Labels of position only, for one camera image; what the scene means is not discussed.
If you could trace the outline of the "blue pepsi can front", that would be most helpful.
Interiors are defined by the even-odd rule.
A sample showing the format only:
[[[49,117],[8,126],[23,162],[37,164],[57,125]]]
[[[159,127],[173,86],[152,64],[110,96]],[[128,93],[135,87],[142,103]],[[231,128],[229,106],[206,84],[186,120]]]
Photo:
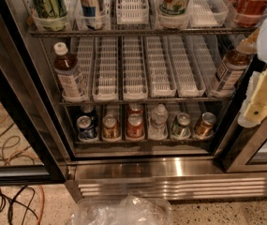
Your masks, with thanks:
[[[91,140],[96,137],[95,125],[89,116],[83,115],[77,119],[77,129],[81,140]]]

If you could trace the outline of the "brown soda can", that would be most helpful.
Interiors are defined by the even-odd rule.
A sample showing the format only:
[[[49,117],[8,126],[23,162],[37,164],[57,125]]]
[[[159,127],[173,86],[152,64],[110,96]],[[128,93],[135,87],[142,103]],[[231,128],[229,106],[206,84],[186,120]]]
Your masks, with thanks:
[[[120,136],[118,119],[114,115],[107,114],[103,118],[102,123],[105,139],[117,139]]]

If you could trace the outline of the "right tea bottle white cap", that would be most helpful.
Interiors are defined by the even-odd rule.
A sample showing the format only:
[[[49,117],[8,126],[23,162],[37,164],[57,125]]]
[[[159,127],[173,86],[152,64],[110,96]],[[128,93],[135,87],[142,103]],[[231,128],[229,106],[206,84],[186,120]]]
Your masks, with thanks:
[[[238,52],[236,49],[225,54],[211,81],[216,92],[230,91],[250,65],[252,55]]]

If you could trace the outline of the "green soda can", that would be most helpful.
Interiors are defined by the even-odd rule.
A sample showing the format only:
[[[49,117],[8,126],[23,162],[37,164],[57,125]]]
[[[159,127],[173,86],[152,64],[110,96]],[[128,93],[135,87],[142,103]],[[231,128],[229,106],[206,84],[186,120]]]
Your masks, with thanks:
[[[190,116],[185,112],[176,115],[171,125],[171,136],[176,140],[183,140],[190,137]]]

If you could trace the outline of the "white tray top shelf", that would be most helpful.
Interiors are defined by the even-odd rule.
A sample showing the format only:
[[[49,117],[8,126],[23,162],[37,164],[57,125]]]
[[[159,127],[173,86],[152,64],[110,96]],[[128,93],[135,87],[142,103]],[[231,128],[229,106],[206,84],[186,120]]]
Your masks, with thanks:
[[[223,0],[190,0],[188,9],[192,28],[221,27],[229,13]]]
[[[147,24],[148,0],[117,0],[116,17],[118,24]]]

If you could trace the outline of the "right fridge door frame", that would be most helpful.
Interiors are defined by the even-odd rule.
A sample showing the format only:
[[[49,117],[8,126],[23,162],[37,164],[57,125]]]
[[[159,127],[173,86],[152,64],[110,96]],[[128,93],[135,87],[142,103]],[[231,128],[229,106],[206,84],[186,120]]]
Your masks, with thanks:
[[[267,117],[261,122],[245,118],[245,109],[261,73],[254,72],[250,78],[246,99],[229,133],[230,150],[223,159],[227,173],[267,172]]]

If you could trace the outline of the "blue pepsi can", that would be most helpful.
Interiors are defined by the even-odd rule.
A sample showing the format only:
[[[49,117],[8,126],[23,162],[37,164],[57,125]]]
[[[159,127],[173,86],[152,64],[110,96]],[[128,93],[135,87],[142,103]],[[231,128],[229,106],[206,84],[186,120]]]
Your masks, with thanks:
[[[89,116],[83,115],[77,119],[77,129],[81,140],[91,140],[96,137],[95,125]]]
[[[83,115],[89,116],[92,120],[96,119],[96,107],[91,104],[81,105]]]

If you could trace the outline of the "red coke can rear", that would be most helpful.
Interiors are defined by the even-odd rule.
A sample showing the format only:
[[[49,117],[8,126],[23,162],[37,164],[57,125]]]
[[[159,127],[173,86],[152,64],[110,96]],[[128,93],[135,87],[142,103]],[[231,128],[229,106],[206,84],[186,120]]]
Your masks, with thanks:
[[[137,114],[137,115],[142,115],[143,113],[143,106],[140,103],[129,103],[127,105],[127,114]]]

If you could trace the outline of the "red coke can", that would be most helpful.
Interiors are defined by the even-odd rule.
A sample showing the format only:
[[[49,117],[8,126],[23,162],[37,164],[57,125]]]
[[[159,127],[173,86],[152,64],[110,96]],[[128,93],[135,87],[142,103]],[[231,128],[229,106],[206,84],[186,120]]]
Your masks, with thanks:
[[[127,105],[127,114],[137,114],[137,115],[142,115],[143,113],[143,106],[140,103],[129,103]]]
[[[126,135],[129,139],[140,139],[143,135],[143,119],[134,113],[127,118]]]

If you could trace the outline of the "white tray shelf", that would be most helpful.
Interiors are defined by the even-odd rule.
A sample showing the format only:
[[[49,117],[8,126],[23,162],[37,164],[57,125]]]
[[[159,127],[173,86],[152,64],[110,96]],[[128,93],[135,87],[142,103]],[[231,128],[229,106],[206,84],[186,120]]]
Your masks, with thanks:
[[[205,85],[197,64],[185,48],[180,36],[168,37],[168,50],[180,98],[198,98],[205,92]]]
[[[116,17],[118,24],[147,24],[148,0],[117,0]]]
[[[96,58],[93,80],[93,99],[118,99],[118,40],[116,37],[96,39]]]
[[[223,0],[190,0],[188,9],[192,28],[221,27],[229,13]]]
[[[122,38],[123,100],[148,98],[148,86],[140,37]]]
[[[176,84],[164,39],[146,37],[144,43],[151,97],[174,97]]]

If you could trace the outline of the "left tea bottle white cap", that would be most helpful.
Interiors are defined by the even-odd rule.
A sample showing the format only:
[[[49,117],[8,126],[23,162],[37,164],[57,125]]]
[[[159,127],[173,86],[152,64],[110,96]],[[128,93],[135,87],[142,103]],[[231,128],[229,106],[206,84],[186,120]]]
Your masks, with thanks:
[[[54,71],[62,85],[65,100],[69,102],[84,101],[87,85],[77,57],[68,51],[64,42],[55,43],[54,51],[56,54]]]

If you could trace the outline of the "stainless steel fridge base grille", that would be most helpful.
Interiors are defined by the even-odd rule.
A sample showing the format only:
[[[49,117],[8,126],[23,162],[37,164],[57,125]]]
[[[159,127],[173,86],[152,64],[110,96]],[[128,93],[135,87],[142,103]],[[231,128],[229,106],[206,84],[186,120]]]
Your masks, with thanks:
[[[267,197],[267,171],[224,172],[202,157],[87,160],[69,168],[74,201],[128,194],[168,201]]]

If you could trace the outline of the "tea bottle white cap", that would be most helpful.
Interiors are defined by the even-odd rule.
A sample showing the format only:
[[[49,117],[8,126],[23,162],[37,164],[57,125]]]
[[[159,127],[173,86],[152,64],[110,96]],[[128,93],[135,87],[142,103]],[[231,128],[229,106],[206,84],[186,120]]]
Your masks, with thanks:
[[[56,54],[54,71],[62,85],[65,100],[69,102],[84,101],[87,85],[77,57],[68,51],[64,42],[55,43],[54,51]]]
[[[216,92],[230,91],[250,65],[252,55],[238,52],[236,49],[225,54],[211,81]]]

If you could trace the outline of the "blue pepsi can rear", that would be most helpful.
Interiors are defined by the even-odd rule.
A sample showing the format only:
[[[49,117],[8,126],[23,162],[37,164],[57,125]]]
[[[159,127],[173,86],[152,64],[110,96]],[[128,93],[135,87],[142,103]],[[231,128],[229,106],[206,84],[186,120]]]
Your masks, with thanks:
[[[96,107],[91,104],[81,105],[83,115],[89,116],[92,120],[96,119]]]

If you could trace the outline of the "red coke can front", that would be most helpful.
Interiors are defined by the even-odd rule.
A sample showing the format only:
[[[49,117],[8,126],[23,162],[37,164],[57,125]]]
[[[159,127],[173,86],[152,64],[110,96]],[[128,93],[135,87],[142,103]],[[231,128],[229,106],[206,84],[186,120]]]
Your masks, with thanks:
[[[127,118],[126,135],[129,139],[140,139],[143,135],[143,119],[134,113]]]

